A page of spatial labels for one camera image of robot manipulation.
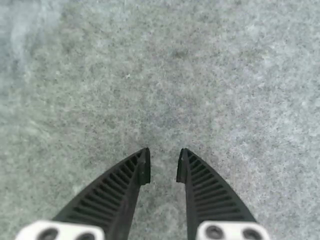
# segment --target screw hole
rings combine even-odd
[[[224,237],[224,233],[218,226],[209,226],[205,230],[206,236],[210,239],[222,239]]]
[[[42,231],[37,240],[55,240],[58,235],[58,230],[55,228],[48,228]]]
[[[262,240],[260,233],[251,228],[245,229],[243,231],[243,236],[245,239],[249,239],[249,240]]]
[[[76,240],[95,240],[95,236],[91,233],[84,233],[78,236]]]

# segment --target gray carpet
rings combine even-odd
[[[273,239],[318,240],[319,59],[317,0],[1,0],[0,238],[148,146],[129,239],[187,239],[188,147]]]

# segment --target floor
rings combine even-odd
[[[2,0],[0,56],[1,239],[147,146],[129,239],[187,239],[185,147],[319,239],[320,1]]]

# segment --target ribbed rubber pad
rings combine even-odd
[[[54,221],[101,227],[106,240],[126,240],[140,186],[150,183],[150,151],[122,160],[71,200]]]
[[[203,221],[256,221],[228,183],[187,148],[180,152],[176,181],[185,184],[189,240]]]

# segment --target black rubber pad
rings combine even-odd
[[[180,152],[176,181],[185,184],[188,240],[203,221],[256,222],[229,184],[187,148]]]
[[[53,218],[101,227],[106,240],[126,240],[140,186],[150,183],[150,151],[144,148],[94,180]]]

